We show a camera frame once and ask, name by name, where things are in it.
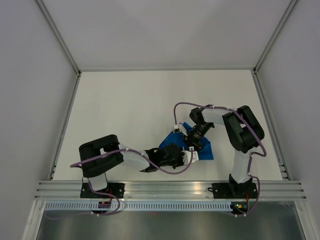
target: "blue fabric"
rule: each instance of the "blue fabric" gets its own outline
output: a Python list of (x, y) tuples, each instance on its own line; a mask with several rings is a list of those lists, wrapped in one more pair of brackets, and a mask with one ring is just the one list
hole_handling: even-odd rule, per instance
[[(182, 123), (182, 125), (184, 126), (187, 133), (192, 130), (192, 127), (188, 123), (184, 122)], [(169, 144), (176, 144), (180, 148), (184, 147), (184, 149), (188, 149), (187, 145), (183, 141), (183, 135), (184, 134), (182, 132), (170, 132), (170, 134), (159, 145), (159, 148), (161, 149), (165, 146), (168, 146)], [(201, 143), (203, 148), (201, 151), (198, 152), (199, 160), (213, 160), (214, 155), (212, 153), (210, 141), (203, 137), (201, 139)]]

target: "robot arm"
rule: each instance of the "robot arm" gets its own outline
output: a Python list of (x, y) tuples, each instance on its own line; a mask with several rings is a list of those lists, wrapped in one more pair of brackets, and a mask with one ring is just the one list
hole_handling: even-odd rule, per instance
[[(250, 108), (242, 106), (236, 111), (246, 120), (259, 139), (263, 139), (264, 131)], [(198, 107), (191, 111), (190, 118), (195, 122), (195, 126), (190, 133), (187, 133), (181, 124), (174, 126), (173, 131), (183, 132), (184, 142), (192, 149), (192, 163), (199, 160), (197, 151), (202, 149), (200, 140), (208, 130), (214, 128), (214, 124), (225, 126), (229, 140), (235, 149), (234, 166), (229, 176), (229, 187), (233, 194), (237, 195), (239, 191), (241, 192), (243, 188), (246, 188), (246, 185), (252, 182), (252, 178), (247, 174), (247, 167), (251, 153), (259, 145), (256, 139), (246, 126), (242, 126), (237, 116), (226, 109)], [(102, 157), (101, 149), (110, 154)], [(127, 151), (128, 149), (118, 141), (116, 135), (108, 135), (79, 147), (83, 176), (89, 178), (95, 191), (107, 188), (106, 172), (119, 164), (135, 167), (145, 173), (155, 172), (157, 168), (143, 156), (147, 156), (158, 167), (172, 166), (174, 169), (188, 165), (191, 160), (191, 152), (175, 144), (169, 144), (161, 149), (152, 148), (145, 151), (131, 152)]]
[[(194, 108), (191, 110), (190, 118), (194, 121), (195, 126), (192, 132), (185, 134), (184, 141), (188, 146), (194, 146), (197, 151), (202, 149), (200, 139), (205, 136), (210, 128), (214, 128), (214, 124), (225, 126), (229, 141), (234, 148), (234, 164), (231, 174), (229, 175), (229, 188), (234, 196), (240, 196), (244, 191), (252, 186), (252, 178), (248, 174), (248, 166), (252, 152), (259, 146), (256, 138), (250, 132), (234, 112), (230, 112), (225, 108)], [(238, 109), (234, 109), (254, 131), (256, 137), (262, 140), (265, 133), (260, 126), (258, 120), (254, 116), (251, 109), (244, 105)]]
[(155, 172), (159, 167), (164, 166), (172, 166), (175, 169), (199, 160), (194, 148), (190, 147), (190, 150), (192, 154), (175, 144), (169, 144), (163, 148), (137, 151), (121, 144), (116, 135), (108, 135), (82, 144), (79, 147), (81, 162), (71, 167), (81, 164), (83, 177), (89, 179), (93, 190), (100, 191), (108, 187), (107, 171), (119, 164), (134, 167), (144, 173)]

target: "white connector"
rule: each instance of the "white connector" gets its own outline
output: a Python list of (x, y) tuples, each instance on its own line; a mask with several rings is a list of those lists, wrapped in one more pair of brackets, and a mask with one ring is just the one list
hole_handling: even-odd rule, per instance
[(192, 162), (196, 162), (199, 160), (198, 152), (195, 151), (195, 148), (193, 146), (189, 147), (189, 151), (183, 150), (182, 152), (184, 153), (183, 155), (183, 162), (184, 165), (188, 165), (191, 160), (191, 151), (192, 151)]
[(183, 135), (186, 135), (186, 136), (188, 135), (187, 130), (182, 123), (174, 125), (172, 131), (174, 134), (183, 133)]

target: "wire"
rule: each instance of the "wire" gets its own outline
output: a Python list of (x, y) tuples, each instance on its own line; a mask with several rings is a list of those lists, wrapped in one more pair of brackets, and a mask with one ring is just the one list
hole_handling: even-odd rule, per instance
[(214, 193), (214, 189), (212, 187), (208, 187), (207, 190), (210, 192), (210, 193)]
[(248, 194), (248, 193), (246, 193), (245, 195), (246, 195), (246, 201), (245, 201), (245, 203), (244, 203), (244, 204), (247, 204), (247, 203), (249, 202), (249, 194)]
[(74, 216), (80, 216), (80, 215), (91, 215), (91, 211), (86, 211), (86, 212), (78, 212), (76, 214), (72, 214), (72, 215), (68, 215), (68, 216), (58, 216), (58, 217), (52, 217), (52, 216), (49, 216), (48, 215), (48, 212), (49, 211), (44, 211), (43, 212), (43, 215), (46, 219), (48, 220), (52, 220), (52, 221), (55, 221), (55, 220), (63, 220), (63, 219), (67, 219), (67, 218), (70, 218), (70, 217), (74, 217)]
[[(174, 122), (175, 124), (177, 124), (177, 116), (176, 116), (176, 108), (177, 106), (179, 105), (191, 105), (191, 106), (195, 106), (195, 107), (198, 107), (198, 108), (203, 108), (203, 109), (222, 109), (222, 110), (227, 110), (229, 112), (232, 112), (234, 113), (238, 119), (248, 128), (248, 130), (250, 131), (250, 133), (253, 135), (254, 139), (257, 141), (257, 143), (259, 144), (259, 146), (261, 147), (262, 149), (262, 152), (263, 153), (260, 153), (260, 152), (257, 152), (257, 151), (253, 151), (250, 153), (250, 156), (249, 156), (249, 162), (248, 162), (248, 167), (247, 167), (247, 174), (249, 175), (249, 177), (253, 178), (253, 179), (256, 179), (257, 181), (257, 184), (258, 184), (258, 190), (257, 190), (257, 197), (255, 199), (255, 202), (253, 204), (253, 206), (251, 207), (250, 210), (247, 211), (246, 215), (248, 215), (257, 205), (258, 203), (258, 200), (259, 200), (259, 197), (260, 197), (260, 180), (257, 176), (253, 176), (251, 175), (250, 173), (250, 169), (251, 169), (251, 164), (252, 164), (252, 160), (253, 160), (253, 155), (258, 155), (258, 156), (261, 156), (261, 157), (266, 157), (267, 156), (267, 151), (266, 151), (266, 148), (265, 146), (262, 144), (262, 142), (260, 141), (259, 137), (257, 136), (257, 134), (255, 133), (255, 131), (251, 128), (251, 126), (247, 123), (247, 121), (234, 109), (232, 108), (227, 108), (225, 106), (201, 106), (201, 105), (198, 105), (198, 104), (195, 104), (195, 103), (191, 103), (191, 102), (178, 102), (174, 108), (173, 108), (173, 116), (174, 116)], [(237, 215), (237, 217), (242, 217), (244, 216), (244, 214), (240, 214), (240, 215)]]
[(247, 212), (240, 210), (239, 208), (237, 208), (237, 210), (243, 214), (247, 214)]
[(118, 211), (118, 209), (120, 208), (120, 200), (119, 200), (119, 198), (117, 198), (115, 195), (110, 194), (110, 193), (104, 193), (104, 192), (99, 192), (99, 191), (94, 190), (90, 181), (88, 181), (88, 184), (89, 184), (89, 188), (90, 188), (91, 192), (93, 192), (94, 194), (109, 196), (111, 198), (114, 198), (118, 202), (118, 206), (116, 207), (115, 210), (113, 210), (111, 212), (100, 213), (99, 215), (107, 216), (107, 215), (115, 214)]
[(82, 165), (82, 164), (86, 164), (86, 163), (89, 163), (89, 162), (92, 162), (94, 160), (97, 160), (97, 159), (100, 159), (100, 158), (105, 158), (109, 155), (112, 155), (112, 154), (116, 154), (116, 153), (121, 153), (121, 152), (131, 152), (131, 153), (135, 153), (137, 155), (140, 155), (143, 159), (145, 159), (148, 163), (150, 163), (152, 166), (154, 166), (156, 169), (160, 170), (161, 172), (164, 172), (166, 174), (170, 174), (170, 175), (178, 175), (178, 174), (182, 174), (184, 173), (185, 171), (188, 170), (188, 168), (190, 168), (191, 164), (192, 164), (192, 160), (194, 158), (194, 151), (191, 149), (190, 152), (191, 152), (191, 157), (190, 157), (190, 162), (188, 163), (188, 165), (182, 169), (181, 171), (177, 171), (177, 172), (171, 172), (171, 171), (167, 171), (167, 170), (164, 170), (162, 169), (161, 167), (157, 166), (155, 163), (153, 163), (149, 158), (147, 158), (146, 156), (144, 156), (143, 154), (141, 154), (141, 152), (137, 151), (137, 150), (134, 150), (134, 149), (130, 149), (130, 148), (123, 148), (123, 149), (118, 149), (118, 150), (113, 150), (113, 151), (109, 151), (109, 152), (106, 152), (104, 154), (101, 154), (101, 155), (98, 155), (98, 156), (95, 156), (95, 157), (91, 157), (89, 159), (86, 159), (86, 160), (83, 160), (83, 161), (79, 161), (79, 162), (76, 162), (72, 165), (70, 165), (70, 168), (76, 168), (78, 167), (79, 165)]
[[(67, 218), (70, 218), (70, 217), (74, 217), (74, 216), (80, 216), (80, 215), (96, 215), (96, 216), (99, 216), (99, 215), (102, 215), (102, 216), (106, 216), (106, 215), (112, 215), (112, 214), (115, 214), (117, 213), (118, 209), (120, 208), (120, 200), (119, 198), (117, 198), (115, 195), (112, 195), (110, 193), (103, 193), (103, 192), (99, 192), (99, 191), (95, 191), (93, 188), (92, 188), (92, 185), (91, 185), (91, 182), (89, 181), (88, 182), (89, 184), (89, 188), (91, 190), (91, 192), (95, 193), (95, 194), (99, 194), (99, 195), (105, 195), (105, 196), (109, 196), (110, 199), (111, 198), (114, 198), (117, 202), (118, 202), (118, 206), (116, 207), (115, 210), (111, 211), (111, 212), (105, 212), (105, 213), (99, 213), (99, 214), (95, 214), (93, 213), (92, 211), (90, 212), (78, 212), (76, 214), (73, 214), (73, 215), (68, 215), (68, 216), (60, 216), (60, 217), (52, 217), (52, 216), (49, 216), (47, 211), (44, 211), (43, 212), (43, 215), (46, 219), (48, 220), (63, 220), (63, 219), (67, 219)], [(104, 211), (104, 210), (108, 210), (108, 209), (104, 209), (104, 207), (107, 207), (109, 208), (111, 206), (111, 202), (108, 202), (107, 204), (99, 204), (98, 205), (99, 207), (102, 207), (101, 211)]]

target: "black mounting plate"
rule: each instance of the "black mounting plate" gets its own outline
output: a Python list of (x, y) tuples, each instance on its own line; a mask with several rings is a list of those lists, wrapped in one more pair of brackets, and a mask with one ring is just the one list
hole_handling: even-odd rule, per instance
[(214, 199), (246, 199), (246, 194), (249, 195), (250, 199), (256, 199), (258, 197), (257, 186), (254, 182), (250, 184), (245, 192), (236, 196), (231, 192), (228, 182), (213, 183), (212, 190), (210, 189), (210, 192), (213, 193)]
[[(115, 195), (118, 199), (124, 198), (124, 193), (125, 193), (124, 183), (108, 182), (108, 188), (109, 188), (108, 193)], [(87, 182), (82, 183), (80, 198), (81, 199), (110, 199), (109, 196), (91, 192), (89, 188), (89, 184)]]

